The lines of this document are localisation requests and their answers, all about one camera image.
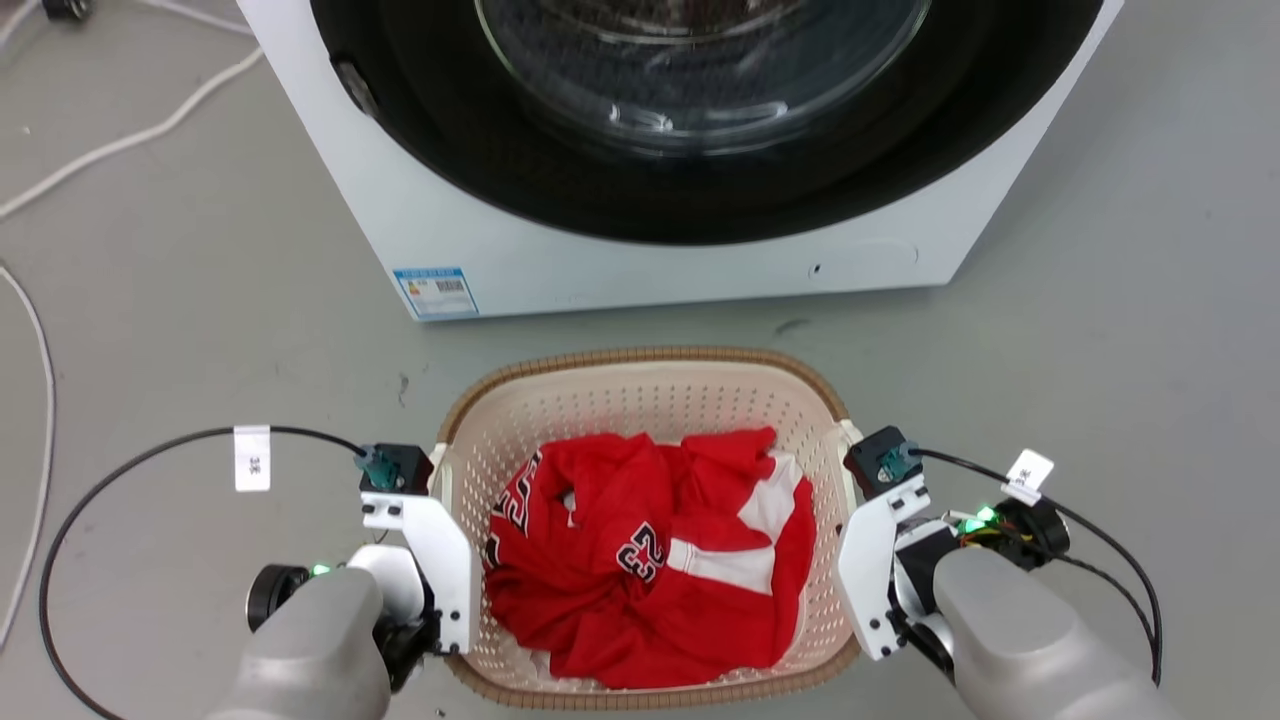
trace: brown basket rim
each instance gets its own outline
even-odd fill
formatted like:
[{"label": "brown basket rim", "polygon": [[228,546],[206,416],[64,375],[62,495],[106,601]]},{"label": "brown basket rim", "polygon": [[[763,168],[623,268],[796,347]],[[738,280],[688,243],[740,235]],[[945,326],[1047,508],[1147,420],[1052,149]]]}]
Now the brown basket rim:
[{"label": "brown basket rim", "polygon": [[[777,368],[791,373],[805,382],[822,397],[832,418],[849,418],[844,401],[827,380],[804,363],[771,350],[746,350],[737,347],[634,347],[625,350],[603,350],[576,352],[507,365],[489,373],[467,388],[453,404],[440,425],[438,442],[452,443],[462,419],[475,404],[494,388],[521,378],[572,370],[576,368],[596,368],[631,363],[736,363]],[[463,685],[486,700],[511,707],[530,710],[669,710],[676,707],[695,707],[746,700],[763,700],[815,688],[847,667],[858,657],[858,639],[850,637],[845,647],[822,665],[769,680],[756,680],[724,687],[700,687],[684,691],[655,692],[611,692],[611,693],[544,693],[513,691],[490,682],[477,673],[461,656],[445,657],[444,662]]]}]

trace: laundry basket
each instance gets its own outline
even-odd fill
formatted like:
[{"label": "laundry basket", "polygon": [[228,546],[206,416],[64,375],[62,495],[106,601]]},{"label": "laundry basket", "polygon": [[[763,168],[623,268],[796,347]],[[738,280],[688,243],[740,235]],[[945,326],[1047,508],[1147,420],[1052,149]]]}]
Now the laundry basket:
[{"label": "laundry basket", "polygon": [[854,509],[852,478],[841,457],[861,439],[840,397],[817,373],[764,351],[666,347],[591,352],[522,363],[470,388],[449,411],[439,442],[448,473],[434,492],[480,552],[489,511],[511,477],[543,443],[594,434],[649,433],[659,443],[689,434],[772,425],[777,447],[800,461],[814,487],[818,539],[803,618],[782,660],[740,669],[698,687],[611,691],[594,680],[554,679],[545,659],[516,644],[483,600],[471,652],[448,659],[479,694],[543,710],[645,710],[763,698],[815,687],[858,655],[840,607],[836,555]]}]

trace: red clothing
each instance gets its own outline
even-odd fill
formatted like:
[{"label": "red clothing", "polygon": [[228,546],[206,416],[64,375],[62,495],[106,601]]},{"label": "red clothing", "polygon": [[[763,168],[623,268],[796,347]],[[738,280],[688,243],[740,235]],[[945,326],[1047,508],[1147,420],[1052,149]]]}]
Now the red clothing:
[{"label": "red clothing", "polygon": [[544,446],[490,518],[485,587],[561,678],[611,688],[771,667],[809,578],[813,487],[772,429]]}]

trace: washing machine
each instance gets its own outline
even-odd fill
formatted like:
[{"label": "washing machine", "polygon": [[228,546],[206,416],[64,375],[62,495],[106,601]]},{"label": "washing machine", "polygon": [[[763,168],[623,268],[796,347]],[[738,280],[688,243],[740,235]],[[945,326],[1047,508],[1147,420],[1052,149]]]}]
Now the washing machine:
[{"label": "washing machine", "polygon": [[1121,5],[241,0],[417,320],[945,284]]}]

